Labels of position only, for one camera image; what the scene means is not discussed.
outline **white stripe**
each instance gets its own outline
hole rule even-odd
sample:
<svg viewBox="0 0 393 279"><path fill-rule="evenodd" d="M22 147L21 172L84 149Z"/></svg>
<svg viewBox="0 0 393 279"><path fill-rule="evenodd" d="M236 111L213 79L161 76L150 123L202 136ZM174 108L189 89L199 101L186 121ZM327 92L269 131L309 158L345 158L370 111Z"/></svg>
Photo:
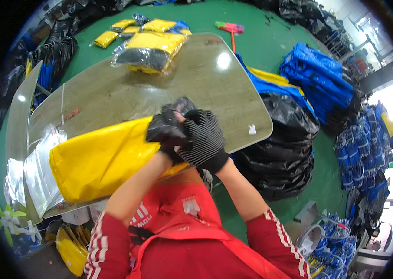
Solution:
<svg viewBox="0 0 393 279"><path fill-rule="evenodd" d="M141 211L138 209L137 211L136 211L137 213L138 213L138 215L139 215L139 218L143 218L144 217L144 215L142 215L142 213L141 213Z"/></svg>
<svg viewBox="0 0 393 279"><path fill-rule="evenodd" d="M139 208L144 212L144 214L145 214L146 216L148 215L148 211L147 211L147 209L145 208L145 206L144 206L143 203L141 203L141 205L139 206Z"/></svg>
<svg viewBox="0 0 393 279"><path fill-rule="evenodd" d="M101 250L101 252L99 253L99 260L101 259L102 252L103 252L103 258L105 259L105 253L108 250L107 239L105 239L105 250L104 251L103 251L103 249L99 249L99 247L98 247L98 240L102 237L102 219L103 219L104 215L105 215L105 212L102 212L101 215L99 216L96 226L94 226L94 229L93 229L94 230L94 234L92 236L93 242L90 245L91 249L93 250L93 252L91 252L91 256L90 256L92 266L89 265L90 269L89 269L87 279L91 278L91 274L93 274L93 279L96 279L99 276L99 273L101 272L101 268L99 266L99 262L96 261L96 254L99 250Z"/></svg>
<svg viewBox="0 0 393 279"><path fill-rule="evenodd" d="M305 262L304 258L299 253L297 253L295 251L295 248L292 245L291 239L289 238L287 232L285 231L285 229L282 230L282 228L280 227L280 220L275 216L274 212L272 212L271 209L269 209L269 211L271 212L272 217L275 220L275 224L276 224L276 227L277 227L277 233L278 233L278 237L280 238L280 242L283 244L283 246L290 247L290 251L291 251L291 253L294 254L295 259L299 260L299 275L304 277L305 276L305 271L304 271L304 268L303 268L304 267L304 262ZM285 238L283 237L283 232L285 232L287 239L289 239L289 241L290 241L289 243L285 241Z"/></svg>

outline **yellow bag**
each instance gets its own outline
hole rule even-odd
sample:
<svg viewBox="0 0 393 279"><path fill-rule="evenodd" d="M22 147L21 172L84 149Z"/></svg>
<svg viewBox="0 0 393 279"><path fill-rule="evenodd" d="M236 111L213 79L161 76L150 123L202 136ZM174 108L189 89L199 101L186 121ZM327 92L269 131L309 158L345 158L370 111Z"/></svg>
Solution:
<svg viewBox="0 0 393 279"><path fill-rule="evenodd" d="M94 44L106 49L116 38L119 33L114 31L105 31L94 40Z"/></svg>
<svg viewBox="0 0 393 279"><path fill-rule="evenodd" d="M113 194L158 151L158 142L146 142L152 116L127 121L73 137L51 149L49 164L66 201L91 201ZM162 177L189 165L171 167Z"/></svg>
<svg viewBox="0 0 393 279"><path fill-rule="evenodd" d="M165 32L175 25L177 25L177 23L174 21L155 18L142 25L142 29L144 31Z"/></svg>
<svg viewBox="0 0 393 279"><path fill-rule="evenodd" d="M111 30L116 32L123 31L127 26L133 25L136 23L134 19L122 19L121 21L116 22L111 26Z"/></svg>
<svg viewBox="0 0 393 279"><path fill-rule="evenodd" d="M156 32L140 32L135 34L130 41L127 42L125 46L125 52L130 50L144 51L145 49L158 49L167 53L167 56L162 58L162 67L155 68L152 65L157 65L155 63L150 63L149 59L139 61L138 63L131 62L127 65L130 70L141 70L148 74L156 74L161 71L167 70L173 57L178 53L187 36L183 34L173 34L173 33L156 33Z"/></svg>
<svg viewBox="0 0 393 279"><path fill-rule="evenodd" d="M126 29L122 31L122 33L139 33L141 27L139 26L128 26Z"/></svg>
<svg viewBox="0 0 393 279"><path fill-rule="evenodd" d="M81 276L88 251L82 245L74 244L62 227L57 231L56 248L68 269L74 275Z"/></svg>

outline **table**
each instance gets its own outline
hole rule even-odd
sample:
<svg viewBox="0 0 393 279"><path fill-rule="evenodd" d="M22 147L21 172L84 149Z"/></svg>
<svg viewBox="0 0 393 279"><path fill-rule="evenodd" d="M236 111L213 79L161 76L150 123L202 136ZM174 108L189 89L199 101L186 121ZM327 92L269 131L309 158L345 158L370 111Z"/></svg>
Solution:
<svg viewBox="0 0 393 279"><path fill-rule="evenodd" d="M219 117L226 138L225 150L229 153L272 133L272 121L260 96L218 35L190 36L173 59L169 75L146 75L129 71L125 66L111 67L110 59L83 70L37 107L30 120L30 143L43 136L48 124L63 129L71 138L159 113L163 104L182 96ZM249 134L249 125L255 126L255 134ZM31 145L29 152L34 148L35 144ZM63 210L48 210L44 217L75 208L78 207L68 204Z"/></svg>

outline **blue fabric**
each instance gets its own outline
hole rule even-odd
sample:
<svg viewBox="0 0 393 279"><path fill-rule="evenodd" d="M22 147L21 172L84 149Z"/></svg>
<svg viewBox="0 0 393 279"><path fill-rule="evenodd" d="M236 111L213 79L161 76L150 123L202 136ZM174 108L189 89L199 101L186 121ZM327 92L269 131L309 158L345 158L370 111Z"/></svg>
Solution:
<svg viewBox="0 0 393 279"><path fill-rule="evenodd" d="M279 69L280 75L302 88L322 123L327 122L333 107L346 109L350 105L353 87L342 79L342 65L327 55L298 43Z"/></svg>
<svg viewBox="0 0 393 279"><path fill-rule="evenodd" d="M243 66L243 69L246 71L248 74L250 80L252 81L253 85L255 86L255 89L259 94L263 93L277 93L281 95L286 95L294 99L294 101L302 108L307 108L311 113L316 116L314 113L313 108L307 103L305 98L300 94L299 89L291 86L281 86L279 84L275 83L270 83L265 80L262 80L261 78L255 76L253 73L251 73L246 65L243 62L242 57L236 53L235 56L237 56L238 61L240 64Z"/></svg>

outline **green floor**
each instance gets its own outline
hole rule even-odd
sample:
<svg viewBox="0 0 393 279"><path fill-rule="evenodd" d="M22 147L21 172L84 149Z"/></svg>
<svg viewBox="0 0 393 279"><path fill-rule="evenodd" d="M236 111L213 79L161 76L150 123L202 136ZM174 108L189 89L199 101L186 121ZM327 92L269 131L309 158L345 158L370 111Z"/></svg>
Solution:
<svg viewBox="0 0 393 279"><path fill-rule="evenodd" d="M93 40L113 23L132 14L141 13L150 19L161 18L165 20L184 20L193 33L213 32L220 35L230 46L230 34L215 28L215 21L232 22L244 25L245 32L235 37L236 51L242 55L248 66L272 73L278 72L278 65L283 57L294 47L297 42L309 44L311 47L319 46L311 35L300 26L292 26L270 12L264 12L255 6L227 0L207 0L204 3L191 5L164 6L131 6L112 17L106 17L89 26L77 34L79 51L70 64L62 80L71 79L87 67L111 55L112 50L118 45L114 42L103 50L93 45ZM269 26L265 24L265 14L271 18ZM0 201L3 201L3 177L6 170L4 159L4 140L6 123L0 131ZM322 131L313 144L315 152L315 167L313 179L309 186L296 198L282 200L270 204L270 207L280 218L282 223L292 220L309 200L317 201L319 210L327 208L329 212L344 215L346 193L341 191L338 176L336 157L333 153L334 139L327 137ZM213 197L220 211L223 226L233 235L246 241L246 227L238 215L229 195L220 186L214 189Z"/></svg>

